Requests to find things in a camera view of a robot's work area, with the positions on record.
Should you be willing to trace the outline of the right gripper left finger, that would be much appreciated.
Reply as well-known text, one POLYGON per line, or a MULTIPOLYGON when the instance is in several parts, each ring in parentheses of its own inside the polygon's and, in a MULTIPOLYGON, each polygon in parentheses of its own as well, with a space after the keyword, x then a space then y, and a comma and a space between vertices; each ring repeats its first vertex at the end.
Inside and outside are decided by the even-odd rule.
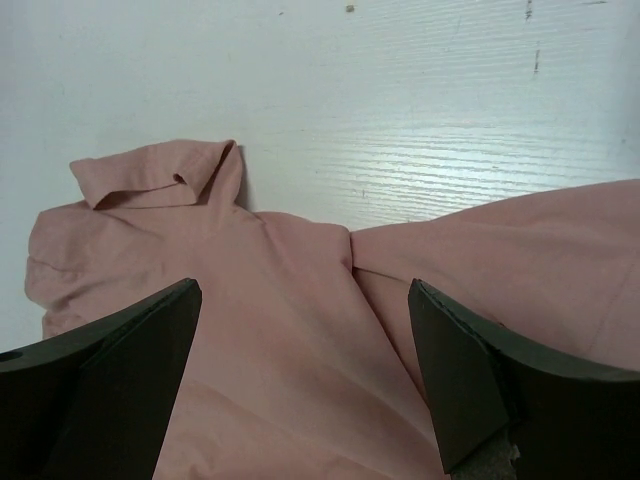
POLYGON ((183 279, 2 353, 2 478, 152 478, 201 301, 198 283, 183 279))

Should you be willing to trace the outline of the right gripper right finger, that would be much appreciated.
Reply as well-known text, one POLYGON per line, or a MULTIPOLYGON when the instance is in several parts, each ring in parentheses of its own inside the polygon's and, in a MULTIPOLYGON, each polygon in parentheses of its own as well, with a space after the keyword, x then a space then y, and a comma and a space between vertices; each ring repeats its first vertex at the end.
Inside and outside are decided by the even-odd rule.
POLYGON ((569 355, 421 280, 408 305, 443 470, 453 479, 635 479, 639 375, 569 355))

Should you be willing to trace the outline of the pink t-shirt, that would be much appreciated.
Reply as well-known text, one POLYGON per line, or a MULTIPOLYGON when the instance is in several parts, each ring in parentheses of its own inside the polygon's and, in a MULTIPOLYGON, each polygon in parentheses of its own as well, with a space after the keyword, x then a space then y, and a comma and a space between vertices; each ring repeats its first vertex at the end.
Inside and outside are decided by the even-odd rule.
POLYGON ((26 294, 55 336, 183 278, 203 293, 158 479, 439 479, 407 296, 590 360, 639 366, 639 184, 512 198, 352 232, 237 203, 236 143, 75 161, 26 294))

